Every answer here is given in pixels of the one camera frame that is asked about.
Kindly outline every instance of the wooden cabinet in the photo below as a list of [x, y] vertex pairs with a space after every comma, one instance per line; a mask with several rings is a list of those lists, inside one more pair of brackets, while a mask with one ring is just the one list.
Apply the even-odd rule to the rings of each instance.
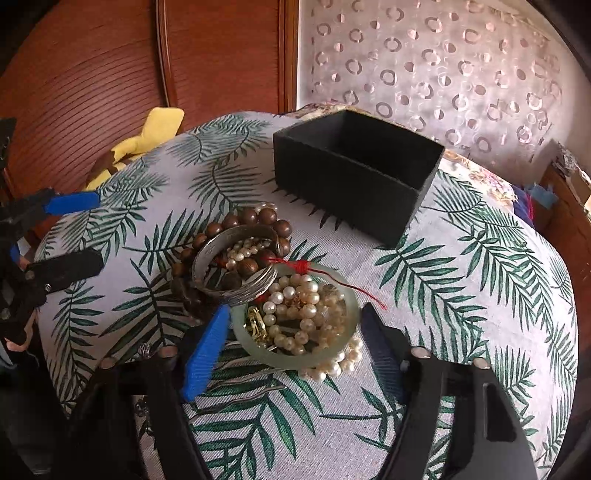
[[579, 351], [591, 346], [591, 221], [560, 175], [549, 167], [540, 184], [553, 186], [558, 202], [541, 232], [563, 258], [573, 284]]

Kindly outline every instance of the pearl bead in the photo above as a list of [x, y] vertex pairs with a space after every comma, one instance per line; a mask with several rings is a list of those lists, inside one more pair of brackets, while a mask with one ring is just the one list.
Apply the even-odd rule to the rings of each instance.
[[277, 311], [277, 305], [272, 301], [266, 301], [262, 306], [262, 311], [265, 313], [275, 313]]
[[315, 281], [306, 282], [304, 283], [304, 286], [309, 292], [318, 292], [318, 284]]
[[283, 340], [283, 348], [285, 350], [290, 351], [293, 347], [296, 346], [296, 341], [292, 338], [292, 337], [285, 337], [285, 340]]
[[277, 311], [275, 312], [275, 314], [279, 318], [286, 316], [287, 315], [287, 305], [285, 305], [284, 303], [280, 303], [277, 306]]
[[320, 295], [318, 295], [315, 291], [311, 291], [306, 294], [306, 303], [310, 303], [312, 305], [316, 305], [320, 301]]
[[283, 289], [283, 297], [286, 300], [291, 300], [295, 296], [296, 296], [296, 290], [294, 287], [285, 287]]
[[269, 300], [271, 300], [275, 305], [279, 305], [283, 303], [283, 293], [280, 291], [274, 291], [271, 295], [269, 295]]
[[309, 333], [316, 330], [316, 325], [314, 325], [314, 322], [312, 322], [312, 320], [309, 318], [305, 318], [300, 322], [300, 329], [306, 333]]
[[277, 345], [279, 347], [283, 347], [283, 342], [285, 342], [286, 338], [287, 337], [285, 335], [283, 335], [282, 333], [278, 333], [277, 335], [275, 335], [273, 342], [275, 342], [275, 345]]
[[353, 350], [359, 350], [362, 345], [363, 345], [363, 342], [361, 341], [361, 338], [359, 338], [357, 335], [352, 336], [351, 339], [349, 340], [349, 346]]
[[312, 370], [311, 378], [312, 380], [321, 383], [324, 380], [326, 380], [326, 374], [322, 370], [318, 370], [317, 368], [315, 368], [314, 370]]
[[339, 364], [334, 360], [329, 360], [328, 362], [326, 362], [323, 370], [326, 372], [327, 375], [336, 375], [337, 370], [339, 370], [340, 373]]
[[267, 313], [262, 318], [262, 321], [265, 323], [265, 326], [270, 327], [271, 325], [275, 325], [275, 322], [277, 321], [277, 317], [275, 317], [275, 315], [273, 315], [272, 313]]
[[312, 320], [318, 328], [324, 325], [324, 317], [320, 313], [317, 313]]
[[302, 368], [301, 370], [298, 370], [298, 372], [297, 372], [297, 376], [300, 377], [302, 380], [308, 380], [309, 378], [311, 378], [311, 375], [312, 375], [311, 368]]
[[293, 353], [293, 355], [304, 355], [305, 352], [306, 349], [301, 345], [296, 345], [291, 349], [291, 353]]
[[317, 313], [316, 307], [314, 307], [313, 305], [311, 305], [309, 303], [304, 305], [300, 310], [300, 316], [303, 319], [312, 319], [312, 318], [314, 318], [316, 313]]
[[270, 337], [274, 337], [276, 335], [279, 335], [281, 333], [281, 329], [279, 328], [279, 325], [271, 325], [268, 329], [267, 329], [267, 333], [269, 334]]
[[355, 364], [351, 360], [343, 360], [339, 362], [339, 366], [343, 372], [352, 372], [355, 370]]
[[296, 320], [300, 318], [300, 311], [297, 309], [297, 307], [289, 307], [287, 309], [287, 318], [290, 320]]
[[360, 362], [362, 358], [363, 355], [359, 350], [351, 350], [349, 353], [347, 353], [347, 359], [351, 360], [354, 364]]
[[279, 280], [279, 285], [281, 286], [281, 288], [285, 288], [286, 286], [288, 286], [290, 284], [290, 278], [289, 277], [281, 277]]
[[291, 285], [293, 285], [294, 287], [297, 287], [300, 283], [301, 283], [301, 275], [294, 273], [291, 277], [290, 277], [290, 283]]
[[299, 343], [300, 345], [307, 344], [309, 339], [310, 339], [310, 337], [308, 337], [308, 334], [305, 331], [303, 331], [303, 330], [299, 330], [294, 335], [294, 340], [297, 343]]
[[324, 303], [329, 307], [336, 305], [337, 301], [338, 299], [336, 295], [328, 295], [327, 297], [324, 297]]

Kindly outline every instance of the screw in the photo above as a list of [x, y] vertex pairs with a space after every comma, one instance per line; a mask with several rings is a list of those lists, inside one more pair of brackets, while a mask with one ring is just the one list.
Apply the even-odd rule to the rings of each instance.
[[481, 356], [475, 358], [472, 361], [472, 365], [481, 370], [486, 370], [491, 367], [490, 363], [486, 361], [486, 358], [482, 358]]
[[108, 370], [109, 368], [113, 368], [116, 363], [117, 361], [112, 356], [106, 356], [100, 361], [99, 367], [103, 370]]
[[431, 352], [422, 346], [414, 346], [410, 352], [417, 358], [431, 358]]
[[158, 350], [158, 356], [160, 358], [171, 358], [178, 353], [178, 347], [175, 345], [163, 346]]

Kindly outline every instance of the wall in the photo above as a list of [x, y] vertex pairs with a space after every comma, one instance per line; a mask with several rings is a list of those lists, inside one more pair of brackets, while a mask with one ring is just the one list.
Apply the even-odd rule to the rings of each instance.
[[[462, 153], [467, 156], [469, 155], [470, 158], [472, 158], [473, 160], [478, 161], [484, 166], [487, 166], [487, 168], [489, 168], [490, 170], [499, 173], [500, 175], [504, 176], [510, 181], [513, 181], [514, 183], [528, 183], [541, 177], [546, 165], [550, 161], [550, 158], [554, 152], [554, 148], [551, 147], [550, 142], [552, 138], [563, 142], [569, 148], [571, 148], [573, 152], [579, 156], [582, 166], [587, 166], [591, 170], [591, 155], [587, 153], [588, 147], [591, 146], [591, 141], [589, 139], [589, 125], [591, 125], [591, 85], [589, 84], [589, 81], [583, 74], [578, 63], [576, 62], [572, 54], [568, 51], [568, 49], [566, 49], [566, 46], [564, 45], [558, 34], [551, 27], [551, 25], [525, 0], [506, 0], [505, 3], [509, 4], [508, 6], [500, 4], [499, 1], [495, 0], [488, 0], [487, 3], [492, 7], [502, 8], [503, 11], [499, 12], [487, 9], [483, 13], [483, 15], [488, 15], [488, 17], [483, 19], [482, 16], [478, 18], [478, 15], [472, 15], [472, 13], [479, 13], [483, 10], [482, 4], [477, 4], [476, 2], [463, 2], [460, 0], [443, 0], [441, 2], [437, 2], [436, 4], [434, 4], [432, 2], [424, 0], [422, 5], [420, 4], [420, 2], [411, 2], [410, 0], [398, 2], [397, 5], [404, 4], [404, 9], [407, 12], [405, 20], [412, 18], [413, 15], [421, 19], [421, 22], [419, 22], [419, 25], [417, 27], [417, 32], [421, 37], [417, 39], [417, 41], [413, 44], [413, 39], [409, 41], [406, 32], [406, 28], [409, 28], [410, 24], [406, 25], [405, 22], [402, 21], [398, 24], [395, 21], [390, 21], [390, 17], [394, 17], [394, 15], [388, 15], [388, 8], [391, 7], [389, 2], [353, 1], [351, 3], [348, 0], [302, 0], [300, 2], [301, 37], [300, 68], [298, 70], [298, 105], [302, 106], [303, 104], [309, 103], [311, 101], [330, 99], [335, 99], [341, 102], [343, 102], [343, 100], [348, 100], [349, 103], [356, 103], [358, 99], [354, 96], [349, 95], [349, 97], [347, 97], [346, 95], [343, 95], [341, 97], [341, 90], [344, 91], [347, 90], [347, 88], [352, 89], [353, 86], [355, 86], [356, 81], [361, 81], [362, 84], [360, 85], [363, 85], [364, 82], [367, 82], [363, 85], [363, 88], [366, 88], [366, 91], [361, 91], [361, 94], [358, 95], [358, 107], [365, 108], [369, 111], [372, 111], [373, 113], [376, 113], [375, 105], [379, 100], [383, 99], [379, 98], [379, 95], [390, 95], [392, 99], [391, 101], [388, 100], [388, 103], [393, 106], [393, 114], [390, 120], [398, 121], [410, 128], [418, 129], [419, 131], [422, 130], [422, 133], [427, 134], [428, 136], [432, 135], [434, 138], [437, 138], [438, 141], [441, 141], [441, 143], [443, 143], [448, 148], [455, 148], [456, 150], [458, 150], [459, 153]], [[412, 4], [413, 8], [419, 6], [419, 8], [421, 9], [421, 13], [416, 14], [413, 13], [413, 11], [410, 11], [408, 9], [409, 4]], [[454, 22], [450, 22], [447, 17], [444, 18], [442, 16], [441, 12], [446, 11], [447, 7], [451, 8], [454, 11], [459, 11], [461, 13], [459, 19], [456, 19], [459, 20], [457, 24]], [[472, 76], [471, 79], [462, 79], [461, 72], [460, 74], [458, 74], [458, 72], [456, 71], [457, 69], [455, 68], [455, 62], [457, 62], [457, 59], [455, 57], [457, 55], [453, 56], [444, 51], [446, 43], [441, 41], [444, 37], [441, 37], [441, 40], [435, 39], [435, 42], [432, 44], [434, 51], [439, 52], [441, 60], [446, 61], [445, 63], [442, 62], [441, 66], [449, 66], [450, 72], [453, 70], [456, 74], [456, 77], [458, 77], [458, 75], [460, 76], [459, 80], [474, 80], [475, 78], [477, 78], [477, 80], [473, 81], [473, 85], [469, 85], [467, 87], [468, 89], [471, 89], [478, 82], [484, 83], [485, 81], [489, 81], [489, 83], [486, 84], [486, 98], [482, 99], [485, 101], [482, 101], [478, 95], [474, 95], [474, 90], [470, 90], [470, 93], [463, 92], [467, 95], [468, 100], [471, 102], [470, 111], [468, 113], [472, 112], [472, 115], [480, 115], [480, 117], [475, 116], [475, 119], [483, 120], [483, 129], [481, 129], [481, 131], [477, 134], [474, 134], [473, 132], [469, 131], [470, 129], [468, 128], [468, 125], [473, 125], [474, 121], [472, 121], [472, 123], [469, 124], [468, 121], [471, 119], [469, 119], [467, 116], [463, 120], [464, 124], [460, 128], [455, 127], [455, 125], [453, 124], [446, 124], [445, 126], [442, 126], [446, 121], [455, 121], [455, 118], [450, 116], [450, 114], [457, 115], [457, 112], [454, 111], [454, 108], [448, 105], [448, 103], [451, 102], [443, 102], [441, 104], [447, 106], [447, 110], [441, 107], [441, 115], [445, 117], [445, 121], [439, 122], [437, 124], [436, 121], [433, 121], [432, 106], [430, 107], [428, 114], [424, 114], [420, 111], [420, 108], [423, 108], [422, 105], [429, 105], [428, 102], [423, 102], [419, 104], [419, 108], [416, 111], [407, 112], [404, 108], [398, 108], [400, 107], [400, 103], [398, 102], [398, 98], [395, 98], [395, 96], [392, 93], [381, 93], [379, 90], [381, 86], [381, 83], [379, 82], [379, 72], [384, 68], [388, 68], [396, 70], [398, 76], [396, 95], [400, 96], [403, 93], [406, 93], [410, 98], [411, 93], [413, 93], [415, 95], [414, 99], [418, 100], [419, 102], [422, 102], [423, 100], [421, 98], [417, 98], [416, 95], [417, 85], [420, 85], [420, 83], [417, 82], [420, 82], [422, 80], [425, 83], [431, 82], [432, 85], [435, 85], [436, 94], [440, 95], [442, 97], [442, 100], [446, 100], [446, 98], [444, 97], [445, 89], [441, 89], [441, 91], [437, 90], [437, 78], [435, 77], [435, 83], [433, 82], [433, 79], [430, 78], [434, 74], [436, 75], [436, 73], [434, 72], [437, 71], [436, 69], [441, 68], [441, 66], [425, 67], [423, 65], [423, 62], [423, 64], [420, 65], [418, 69], [415, 69], [415, 71], [411, 73], [413, 79], [407, 80], [407, 77], [405, 77], [405, 75], [408, 75], [408, 72], [405, 72], [405, 70], [402, 68], [404, 62], [398, 61], [397, 64], [393, 63], [396, 62], [396, 60], [392, 59], [393, 56], [391, 54], [390, 56], [387, 56], [388, 52], [384, 51], [383, 49], [384, 39], [380, 36], [380, 32], [387, 32], [385, 33], [386, 37], [389, 35], [393, 37], [400, 37], [400, 39], [402, 39], [404, 49], [406, 50], [403, 49], [402, 52], [399, 52], [396, 55], [400, 55], [403, 52], [405, 52], [405, 54], [408, 57], [410, 57], [410, 59], [413, 60], [415, 64], [418, 65], [419, 63], [421, 63], [421, 59], [419, 58], [418, 61], [416, 61], [416, 58], [420, 55], [420, 50], [422, 50], [423, 48], [427, 48], [430, 45], [421, 45], [418, 48], [418, 55], [415, 51], [417, 49], [415, 45], [418, 45], [420, 42], [432, 41], [431, 38], [435, 37], [435, 35], [426, 31], [424, 25], [421, 25], [422, 18], [430, 15], [428, 12], [437, 11], [437, 8], [440, 9], [438, 15], [441, 16], [441, 18], [443, 19], [444, 33], [442, 35], [445, 38], [451, 38], [450, 35], [453, 34], [454, 31], [456, 32], [456, 36], [461, 37], [462, 31], [465, 28], [469, 28], [471, 25], [476, 25], [476, 22], [482, 23], [482, 25], [480, 25], [477, 28], [477, 30], [483, 32], [481, 42], [478, 46], [466, 45], [461, 39], [456, 42], [458, 44], [457, 53], [461, 53], [462, 58], [468, 59], [469, 55], [478, 56], [478, 52], [480, 52], [481, 50], [477, 49], [482, 48], [483, 42], [488, 42], [488, 45], [484, 46], [489, 49], [488, 51], [491, 51], [493, 53], [492, 63], [486, 65], [482, 64], [481, 62], [480, 65], [476, 65], [477, 68], [475, 74]], [[320, 83], [322, 83], [322, 74], [319, 74], [319, 70], [321, 70], [321, 68], [318, 67], [318, 62], [314, 62], [314, 60], [315, 56], [318, 55], [319, 51], [322, 48], [326, 48], [325, 46], [320, 47], [319, 45], [328, 37], [324, 37], [322, 35], [319, 36], [317, 34], [318, 31], [316, 29], [321, 22], [326, 21], [323, 20], [325, 19], [325, 17], [326, 19], [332, 20], [333, 17], [336, 18], [336, 15], [339, 12], [345, 13], [344, 24], [346, 26], [346, 32], [348, 32], [352, 27], [358, 27], [365, 34], [365, 39], [363, 40], [362, 44], [351, 44], [350, 42], [348, 42], [347, 39], [345, 39], [345, 41], [343, 42], [345, 47], [349, 49], [348, 52], [353, 52], [350, 53], [350, 55], [347, 56], [347, 58], [353, 57], [354, 59], [361, 59], [364, 65], [364, 70], [363, 73], [357, 77], [357, 80], [352, 79], [352, 77], [348, 76], [347, 72], [345, 72], [345, 74], [343, 74], [340, 78], [340, 90], [337, 90], [339, 96], [337, 98], [335, 97], [335, 89], [333, 89], [327, 92], [324, 98], [322, 98], [322, 95], [319, 95], [317, 89], [316, 91], [314, 91], [314, 93], [311, 93], [312, 90], [314, 90], [315, 86], [318, 85], [319, 80]], [[365, 16], [367, 22], [369, 22], [370, 17], [379, 18], [380, 20], [382, 20], [382, 25], [380, 25], [381, 30], [376, 31], [376, 29], [373, 28], [375, 27], [375, 24], [365, 25], [363, 23], [364, 20], [362, 20], [363, 16]], [[514, 27], [516, 26], [516, 22], [513, 20], [513, 28], [508, 29], [507, 23], [509, 23], [513, 18], [518, 18], [521, 26], [515, 29]], [[491, 31], [487, 31], [489, 27], [488, 22], [490, 19], [494, 20], [493, 23], [495, 26], [491, 28]], [[527, 24], [528, 21], [531, 21], [534, 27], [530, 28]], [[337, 20], [334, 20], [334, 23], [332, 23], [331, 25], [331, 34], [334, 35], [339, 31], [338, 29], [340, 25]], [[312, 35], [316, 36], [316, 45], [311, 44], [311, 33]], [[498, 51], [499, 49], [501, 49], [501, 45], [499, 44], [499, 46], [497, 47], [497, 37], [503, 38], [503, 36], [505, 36], [508, 39], [509, 46], [513, 47], [513, 50], [509, 48], [507, 50], [511, 51], [503, 52], [505, 54], [509, 53], [509, 56], [505, 57], [503, 57], [503, 55], [501, 55]], [[551, 58], [552, 55], [556, 55], [558, 59], [558, 68], [554, 73], [551, 72], [551, 68], [548, 68], [547, 64], [544, 64], [546, 70], [553, 74], [554, 77], [548, 76], [548, 78], [540, 79], [538, 78], [538, 75], [534, 77], [534, 75], [531, 73], [532, 70], [530, 71], [530, 69], [526, 69], [526, 67], [520, 67], [523, 68], [523, 71], [527, 72], [526, 82], [520, 82], [517, 79], [513, 79], [513, 83], [509, 84], [508, 89], [495, 88], [495, 85], [491, 85], [492, 88], [490, 88], [489, 85], [494, 81], [494, 74], [495, 71], [497, 71], [497, 68], [500, 69], [509, 66], [511, 68], [517, 68], [518, 66], [520, 66], [520, 64], [531, 62], [531, 57], [528, 57], [530, 53], [527, 53], [525, 49], [522, 49], [519, 46], [519, 39], [522, 37], [528, 39], [528, 41], [526, 41], [526, 44], [529, 44], [529, 46], [532, 45], [533, 41], [539, 40], [541, 38], [544, 39], [543, 46], [537, 50], [537, 59], [541, 64], [544, 64], [544, 62], [547, 59]], [[363, 45], [363, 52], [359, 50], [360, 45]], [[375, 69], [375, 66], [372, 66], [370, 64], [371, 62], [367, 62], [367, 59], [365, 58], [365, 52], [369, 51], [372, 48], [374, 48], [375, 51], [379, 53], [379, 57], [375, 59], [373, 63], [373, 65], [375, 65], [376, 63], [378, 64], [378, 74], [374, 74], [373, 78], [369, 76], [364, 77], [364, 79], [361, 80], [361, 77], [366, 75], [368, 68]], [[444, 58], [444, 56], [449, 57], [449, 64], [447, 64], [448, 59]], [[495, 66], [494, 62], [496, 61], [503, 62], [503, 65], [499, 64], [499, 66]], [[316, 71], [314, 73], [312, 73], [311, 71], [311, 68], [313, 66], [316, 67]], [[554, 104], [552, 105], [552, 109], [548, 110], [549, 121], [546, 123], [542, 123], [543, 127], [539, 127], [539, 129], [536, 129], [535, 127], [539, 125], [539, 123], [534, 123], [533, 125], [530, 124], [533, 138], [531, 139], [531, 142], [526, 142], [527, 145], [523, 145], [519, 138], [515, 136], [516, 128], [517, 133], [519, 134], [519, 128], [521, 127], [521, 125], [528, 125], [525, 122], [525, 116], [528, 112], [535, 113], [537, 115], [539, 114], [539, 112], [530, 112], [529, 110], [524, 108], [526, 104], [525, 96], [529, 91], [535, 91], [539, 93], [540, 96], [542, 95], [541, 92], [547, 93], [548, 84], [552, 80], [555, 80], [561, 86], [561, 99], [559, 102], [554, 102]], [[343, 83], [347, 81], [351, 82], [351, 87], [347, 87], [347, 84]], [[499, 105], [499, 101], [501, 101], [505, 102], [504, 105], [506, 107], [507, 105], [511, 104], [511, 99], [513, 98], [518, 101], [519, 105], [521, 105], [521, 111], [518, 112], [518, 115], [511, 115], [514, 112], [508, 111], [507, 108], [505, 108], [505, 115], [500, 121], [492, 124], [486, 120], [486, 114], [488, 113], [486, 109], [488, 108], [489, 104], [496, 103], [497, 105]], [[544, 99], [544, 106], [548, 105], [548, 100], [553, 99], [551, 96], [547, 96]], [[426, 119], [426, 128], [424, 128], [425, 125], [420, 123], [423, 121], [423, 117]], [[462, 141], [458, 142], [457, 145], [453, 145], [453, 143], [450, 143], [449, 140], [445, 137], [445, 134], [448, 131], [450, 131], [448, 129], [452, 128], [457, 128], [457, 131], [460, 132], [462, 136]], [[505, 141], [504, 137], [504, 135], [506, 136], [505, 132], [508, 132], [509, 134], [507, 141]], [[467, 133], [470, 133], [470, 140], [468, 140]], [[482, 149], [478, 148], [478, 145], [476, 144], [476, 139], [479, 138], [480, 135], [484, 135], [486, 138], [491, 139], [491, 143], [493, 143], [495, 146], [492, 153], [488, 153], [486, 151], [483, 153]]]

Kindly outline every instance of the table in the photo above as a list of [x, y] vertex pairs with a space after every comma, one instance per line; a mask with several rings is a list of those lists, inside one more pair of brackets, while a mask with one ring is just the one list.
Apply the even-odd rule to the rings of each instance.
[[[207, 223], [265, 200], [294, 227], [290, 258], [338, 268], [387, 304], [382, 317], [388, 325], [439, 358], [489, 358], [514, 402], [539, 476], [547, 474], [568, 423], [577, 374], [576, 313], [559, 255], [511, 208], [481, 192], [480, 180], [494, 176], [462, 170], [468, 163], [457, 159], [442, 161], [398, 246], [381, 248], [277, 190], [272, 133], [297, 121], [263, 113], [212, 120], [114, 175], [98, 190], [100, 208], [66, 216], [49, 232], [39, 258], [95, 247], [105, 259], [98, 277], [52, 294], [40, 311], [48, 367], [66, 411], [104, 356], [126, 361], [142, 343], [155, 349], [178, 341], [189, 321], [168, 288], [170, 264]], [[322, 384], [295, 372], [269, 374], [186, 405], [191, 416], [262, 392], [193, 423], [214, 478], [373, 478], [403, 409], [384, 393], [363, 354], [353, 373]], [[218, 367], [243, 356], [241, 348], [227, 348]], [[241, 378], [262, 368], [238, 362], [218, 368], [214, 378]], [[266, 390], [279, 384], [286, 388]], [[426, 478], [441, 472], [452, 412], [453, 399], [444, 398]], [[161, 478], [149, 427], [145, 419], [138, 422], [150, 476]]]

